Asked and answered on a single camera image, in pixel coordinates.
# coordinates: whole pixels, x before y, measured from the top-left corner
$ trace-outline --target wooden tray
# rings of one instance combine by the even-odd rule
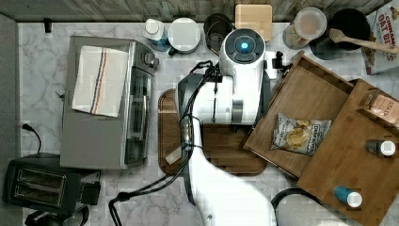
[[[293,68],[244,148],[277,165],[294,178],[299,178],[311,156],[270,150],[279,112],[294,119],[334,121],[352,89],[351,83],[305,57],[301,51],[294,57]]]
[[[364,144],[368,139],[388,139],[397,150],[399,137],[391,127],[357,111],[370,89],[375,88],[358,81],[297,185],[361,225],[376,226],[399,191],[399,153],[390,158],[378,157],[367,152]],[[358,191],[363,198],[360,208],[338,201],[333,195],[336,186]]]
[[[255,176],[264,171],[267,162],[242,148],[249,127],[233,133],[229,125],[203,125],[203,150],[206,158],[218,168],[238,176]],[[158,163],[164,173],[175,170],[181,159],[170,165],[165,157],[181,145],[179,118],[174,104],[174,89],[165,91],[158,101]]]

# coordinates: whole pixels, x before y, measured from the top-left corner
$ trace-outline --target marble countertop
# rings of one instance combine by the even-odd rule
[[[18,24],[20,54],[20,117],[40,134],[42,152],[59,153],[61,136],[62,100],[56,94],[65,89],[70,36],[94,36],[106,38],[135,39],[147,45],[143,37],[143,24],[53,24],[51,38],[46,38],[43,24]],[[281,34],[287,24],[273,24],[273,39],[266,44],[267,51],[282,51],[287,59],[298,51],[288,49],[282,42]],[[324,61],[316,58],[309,46],[304,48],[306,56],[314,59],[336,74],[351,80],[362,78],[379,87],[395,98],[399,98],[399,76],[394,73],[367,75],[361,52],[353,51],[340,59]],[[155,181],[164,175],[158,166],[157,102],[167,89],[176,88],[197,62],[217,56],[206,47],[203,34],[199,48],[191,55],[154,51],[160,58],[160,66],[155,73],[148,136],[148,161],[136,169],[125,171],[105,170],[101,179],[102,190],[99,204],[90,207],[90,220],[87,225],[113,225],[107,204],[120,191],[132,191]],[[26,131],[21,134],[22,156],[35,153],[38,149],[36,137]],[[258,187],[272,199],[280,191],[295,186],[270,164],[266,170],[254,177],[243,177]],[[123,225],[202,225],[200,212],[188,202],[182,179],[157,193],[138,197],[118,204],[117,209]],[[396,199],[381,225],[399,225],[399,200]],[[24,216],[30,210],[24,210]],[[358,225],[348,219],[350,225]]]

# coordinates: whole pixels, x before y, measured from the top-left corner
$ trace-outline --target power cord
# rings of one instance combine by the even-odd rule
[[[20,122],[20,123],[18,123],[18,125],[21,126],[21,128],[23,128],[24,130],[33,132],[36,135],[36,137],[38,138],[38,141],[39,141],[39,148],[38,148],[38,153],[39,153],[40,149],[41,149],[41,139],[40,139],[39,134],[36,132],[36,130],[34,128],[32,128],[32,126],[30,126],[27,123]]]
[[[202,88],[202,86],[212,77],[212,76],[217,76],[218,74],[216,73],[215,70],[215,66],[213,65],[211,60],[205,61],[205,62],[200,62],[196,65],[196,67],[194,67],[190,73],[192,73],[193,71],[195,71],[196,69],[201,69],[201,68],[207,68],[207,70],[205,71],[205,75],[202,77],[201,81],[199,82],[199,85],[197,86],[197,88],[194,90],[193,94],[191,95],[190,99],[188,100],[187,106],[185,108],[184,114],[182,116],[182,119],[186,119],[186,117],[188,117],[188,119],[191,121],[192,124],[192,110],[193,110],[193,106],[194,106],[194,101],[200,91],[200,88]],[[150,185],[141,187],[140,189],[136,190],[136,191],[132,191],[132,192],[120,192],[118,194],[118,196],[111,200],[108,203],[108,208],[109,208],[109,212],[111,214],[111,217],[114,221],[114,224],[116,226],[122,226],[122,223],[120,221],[120,217],[118,215],[118,211],[115,208],[115,203],[116,202],[126,202],[129,201],[131,198],[133,197],[137,197],[137,196],[142,196],[142,195],[148,195],[150,193],[159,191],[164,189],[165,187],[171,185],[178,177],[179,175],[182,173],[184,167],[187,166],[192,154],[193,154],[193,150],[194,150],[194,142],[188,142],[188,143],[182,143],[182,150],[188,150],[186,151],[188,153],[187,157],[184,159],[183,163],[173,172],[161,177],[160,179],[158,179],[157,181],[151,183]],[[164,185],[159,186],[157,188],[153,188],[152,187],[165,182]]]

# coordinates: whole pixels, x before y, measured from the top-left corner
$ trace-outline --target toaster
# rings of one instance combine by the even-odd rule
[[[59,154],[35,153],[11,160],[3,201],[22,207],[70,216],[100,194],[100,172],[59,166]]]

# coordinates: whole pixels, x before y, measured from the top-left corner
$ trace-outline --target kitchen towel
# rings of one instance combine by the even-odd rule
[[[72,109],[117,117],[126,78],[128,53],[82,46]]]

